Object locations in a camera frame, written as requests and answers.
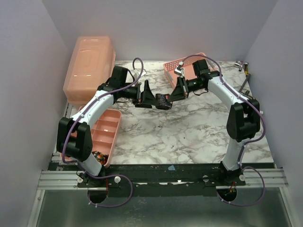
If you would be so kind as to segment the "dark floral necktie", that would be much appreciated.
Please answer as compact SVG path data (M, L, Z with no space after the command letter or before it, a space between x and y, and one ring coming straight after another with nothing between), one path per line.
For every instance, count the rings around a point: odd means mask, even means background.
M159 94L157 93L155 98L158 104L155 106L157 109L160 110L169 110L172 108L172 102L168 101L170 94Z

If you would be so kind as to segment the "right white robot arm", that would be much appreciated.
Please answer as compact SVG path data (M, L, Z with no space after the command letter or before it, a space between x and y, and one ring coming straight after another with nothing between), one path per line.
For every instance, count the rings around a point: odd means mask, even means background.
M241 161L246 146L260 130L259 102L243 97L231 88L221 70L211 71L205 59L192 64L194 79L185 78L184 62L178 63L174 73L178 76L169 102L186 99L189 93L205 89L215 94L229 110L226 129L230 137L227 152L219 166L218 181L229 185L241 174Z

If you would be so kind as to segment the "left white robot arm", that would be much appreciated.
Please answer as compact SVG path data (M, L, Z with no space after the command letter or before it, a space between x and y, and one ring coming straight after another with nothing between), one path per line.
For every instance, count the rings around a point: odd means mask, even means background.
M62 161L81 165L95 187L104 183L105 175L101 172L102 164L92 154L92 127L117 99L141 100L140 87L135 84L145 70L141 67L132 83L126 82L128 72L127 68L115 66L111 77L97 88L92 99L71 118L61 118L58 124L56 150L62 154Z

